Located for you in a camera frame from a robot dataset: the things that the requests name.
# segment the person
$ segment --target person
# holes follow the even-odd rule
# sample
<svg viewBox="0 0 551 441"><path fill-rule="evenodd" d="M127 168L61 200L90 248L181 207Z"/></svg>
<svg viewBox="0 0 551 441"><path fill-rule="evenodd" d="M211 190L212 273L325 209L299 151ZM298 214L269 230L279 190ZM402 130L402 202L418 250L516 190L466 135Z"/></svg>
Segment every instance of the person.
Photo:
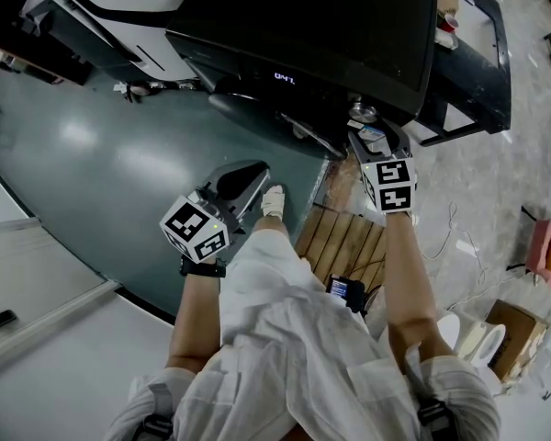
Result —
<svg viewBox="0 0 551 441"><path fill-rule="evenodd" d="M284 198L281 186L264 195L221 284L187 276L166 367L137 379L106 441L141 439L163 394L175 441L433 439L418 416L424 400L452 414L449 439L497 440L488 388L437 328L410 216L387 215L388 355L295 253Z"/></svg>

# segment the gray floor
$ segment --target gray floor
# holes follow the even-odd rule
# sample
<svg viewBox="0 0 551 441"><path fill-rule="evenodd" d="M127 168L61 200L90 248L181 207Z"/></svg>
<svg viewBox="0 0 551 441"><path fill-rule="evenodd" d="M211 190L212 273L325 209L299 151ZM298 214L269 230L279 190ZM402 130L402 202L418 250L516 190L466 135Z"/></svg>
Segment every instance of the gray floor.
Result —
<svg viewBox="0 0 551 441"><path fill-rule="evenodd" d="M512 128L504 134L476 134L422 148L413 143L419 176L417 236L421 249L434 257L449 232L449 204L455 202L454 231L444 251L425 264L439 305L491 288L484 296L460 306L484 316L496 298L551 316L551 288L535 287L522 269L533 223L521 216L525 205L545 218L551 177L551 62L543 36L551 31L551 5L546 0L499 0L504 15L512 69ZM449 113L451 128L463 124L461 113ZM407 128L413 139L431 137L416 123ZM481 278L468 231L478 249ZM379 331L383 300L370 314L370 328Z"/></svg>
<svg viewBox="0 0 551 441"><path fill-rule="evenodd" d="M203 93L131 105L112 85L101 73L79 87L0 71L0 175L80 259L175 313L180 254L158 223L178 195L217 166L264 160L287 186L285 220L294 233L323 161L232 124Z"/></svg>

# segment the foot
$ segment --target foot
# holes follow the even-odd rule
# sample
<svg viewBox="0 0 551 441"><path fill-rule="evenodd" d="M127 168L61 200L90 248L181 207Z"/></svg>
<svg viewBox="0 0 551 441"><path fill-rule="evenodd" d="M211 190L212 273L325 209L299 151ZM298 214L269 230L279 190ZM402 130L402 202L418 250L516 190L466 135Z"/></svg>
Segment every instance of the foot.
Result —
<svg viewBox="0 0 551 441"><path fill-rule="evenodd" d="M264 194L261 209L264 216L275 216L280 220L284 219L284 188L281 185L270 187Z"/></svg>

